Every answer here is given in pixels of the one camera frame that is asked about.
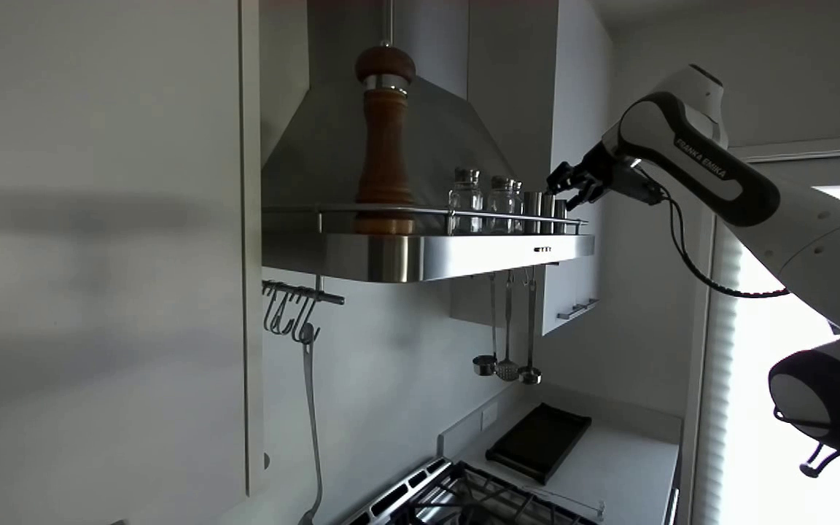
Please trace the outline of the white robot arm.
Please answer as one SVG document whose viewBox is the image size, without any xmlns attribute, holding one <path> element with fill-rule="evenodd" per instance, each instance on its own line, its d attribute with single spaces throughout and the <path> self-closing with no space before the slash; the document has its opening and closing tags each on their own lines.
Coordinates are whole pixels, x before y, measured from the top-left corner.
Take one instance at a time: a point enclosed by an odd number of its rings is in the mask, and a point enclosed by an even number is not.
<svg viewBox="0 0 840 525">
<path fill-rule="evenodd" d="M 723 86 L 688 64 L 637 101 L 585 156 L 550 176 L 566 208 L 607 189 L 660 204 L 665 189 L 646 172 L 660 166 L 700 198 L 751 255 L 803 303 L 840 331 L 840 198 L 779 184 L 726 150 Z M 840 338 L 800 351 L 768 375 L 774 417 L 817 442 L 803 464 L 817 478 L 840 458 Z"/>
</svg>

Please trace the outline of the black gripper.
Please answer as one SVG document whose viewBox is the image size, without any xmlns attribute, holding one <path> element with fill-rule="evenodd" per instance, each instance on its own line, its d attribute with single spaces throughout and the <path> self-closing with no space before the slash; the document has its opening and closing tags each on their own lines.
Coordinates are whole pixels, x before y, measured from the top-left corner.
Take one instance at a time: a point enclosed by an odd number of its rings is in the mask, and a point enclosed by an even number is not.
<svg viewBox="0 0 840 525">
<path fill-rule="evenodd" d="M 662 203 L 660 184 L 643 166 L 611 156 L 604 147 L 589 150 L 585 156 L 580 171 L 573 166 L 569 162 L 557 163 L 553 176 L 545 178 L 545 187 L 553 194 L 563 194 L 576 187 L 576 194 L 563 198 L 566 210 L 576 210 L 588 203 L 599 203 L 607 189 L 637 198 L 643 204 Z"/>
</svg>

